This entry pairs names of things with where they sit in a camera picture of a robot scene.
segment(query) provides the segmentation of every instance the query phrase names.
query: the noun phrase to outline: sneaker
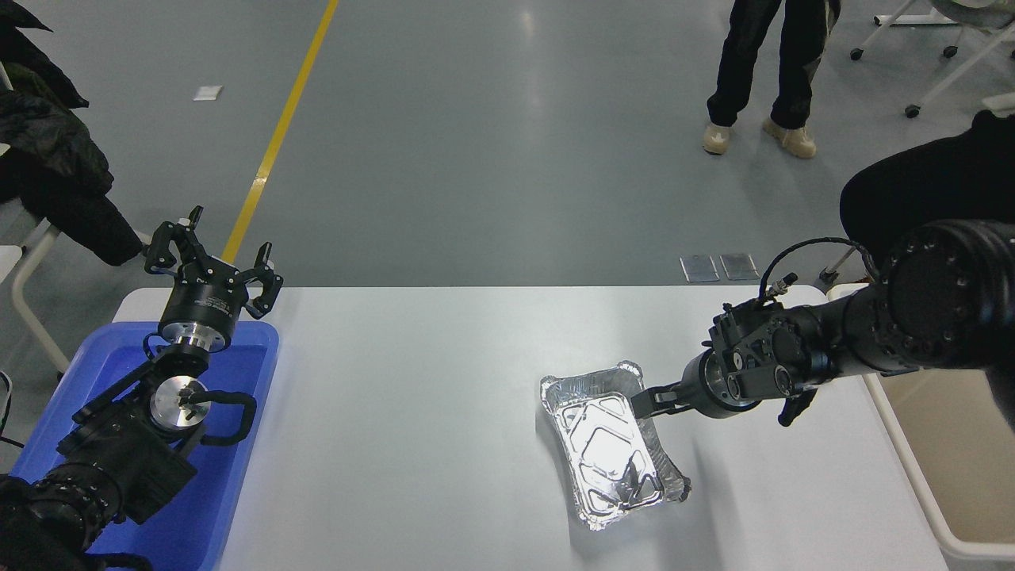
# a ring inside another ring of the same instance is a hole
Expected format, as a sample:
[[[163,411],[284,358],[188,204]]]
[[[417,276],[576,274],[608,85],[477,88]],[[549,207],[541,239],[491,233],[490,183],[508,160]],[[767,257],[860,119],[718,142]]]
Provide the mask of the sneaker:
[[[704,128],[701,146],[708,154],[725,153],[726,149],[730,148],[730,128],[708,123],[708,126]]]
[[[783,148],[790,151],[790,154],[800,158],[810,158],[817,154],[818,147],[814,144],[814,139],[807,134],[807,127],[799,129],[784,129],[775,124],[771,118],[764,120],[761,124],[764,132],[775,138],[783,145]]]

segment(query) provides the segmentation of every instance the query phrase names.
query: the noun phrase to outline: person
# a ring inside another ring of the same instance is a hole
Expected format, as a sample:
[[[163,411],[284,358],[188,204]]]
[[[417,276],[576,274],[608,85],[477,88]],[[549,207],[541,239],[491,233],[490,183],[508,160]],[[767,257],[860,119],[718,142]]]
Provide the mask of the person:
[[[702,145],[710,154],[723,154],[729,148],[730,127],[737,114],[747,106],[750,96],[758,48],[782,3],[783,0],[736,0],[733,5],[716,92],[707,101],[710,123]],[[811,109],[811,81],[839,10],[839,0],[786,0],[779,50],[779,96],[762,128],[783,148],[801,158],[810,158],[817,152],[806,127]]]

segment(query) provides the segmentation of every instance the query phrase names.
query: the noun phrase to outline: gray floor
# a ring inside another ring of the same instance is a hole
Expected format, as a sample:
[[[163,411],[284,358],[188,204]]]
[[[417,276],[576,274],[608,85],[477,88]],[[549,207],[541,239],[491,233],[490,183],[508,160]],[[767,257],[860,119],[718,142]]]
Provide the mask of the gray floor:
[[[326,2],[22,3],[56,30],[31,39],[91,100],[79,115],[117,176],[111,198],[148,231],[200,203],[199,235],[220,251]],[[946,62],[955,29],[893,28],[850,61],[897,3],[847,3],[816,79],[820,151],[804,161],[759,129],[779,20],[730,152],[700,148],[729,0],[342,0],[238,262],[271,239],[289,284],[378,287],[685,283],[689,254],[763,266],[842,233],[838,192],[856,171],[958,134],[982,97],[1015,88],[1009,46],[905,119],[983,39]],[[225,86],[219,100],[190,100],[206,84]],[[786,269],[809,281],[839,251]],[[167,284],[63,237],[28,297],[72,354],[128,292]],[[18,389],[5,434],[25,439],[56,377],[8,288],[0,368]],[[14,458],[0,449],[0,470]]]

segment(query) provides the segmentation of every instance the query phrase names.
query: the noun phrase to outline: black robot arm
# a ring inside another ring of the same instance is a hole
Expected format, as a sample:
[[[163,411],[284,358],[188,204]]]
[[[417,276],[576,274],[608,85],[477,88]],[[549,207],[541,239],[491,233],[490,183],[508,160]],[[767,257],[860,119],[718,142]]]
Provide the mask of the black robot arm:
[[[201,211],[162,222],[145,254],[146,271],[174,276],[157,332],[170,345],[148,351],[147,361],[73,415],[77,428],[57,446],[63,461],[42,480],[0,476],[0,570],[150,570],[143,557],[86,552],[108,524],[144,523],[171,502],[197,474],[187,459],[196,446],[231,446],[249,435],[257,401],[208,390],[198,377],[212,353],[229,347],[244,307],[258,319],[271,310],[282,277],[268,242],[245,271],[209,256],[194,233]],[[254,281],[263,290],[250,301]],[[205,434],[212,404],[243,407],[232,434]]]
[[[784,399],[790,426],[821,384],[869,372],[1007,366],[1015,342],[1015,225],[940,220],[906,234],[868,288],[819,306],[726,304],[680,382],[632,399],[647,418],[713,418]]]

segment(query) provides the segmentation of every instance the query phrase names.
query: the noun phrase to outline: foil container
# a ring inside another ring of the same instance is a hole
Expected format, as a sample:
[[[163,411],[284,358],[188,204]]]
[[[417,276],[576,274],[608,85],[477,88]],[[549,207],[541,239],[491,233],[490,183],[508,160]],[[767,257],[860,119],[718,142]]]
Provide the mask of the foil container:
[[[663,451],[652,419],[638,420],[629,399],[641,370],[622,361],[578,377],[545,377],[543,407],[563,447],[579,518],[600,530],[627,513],[682,502],[690,480]]]

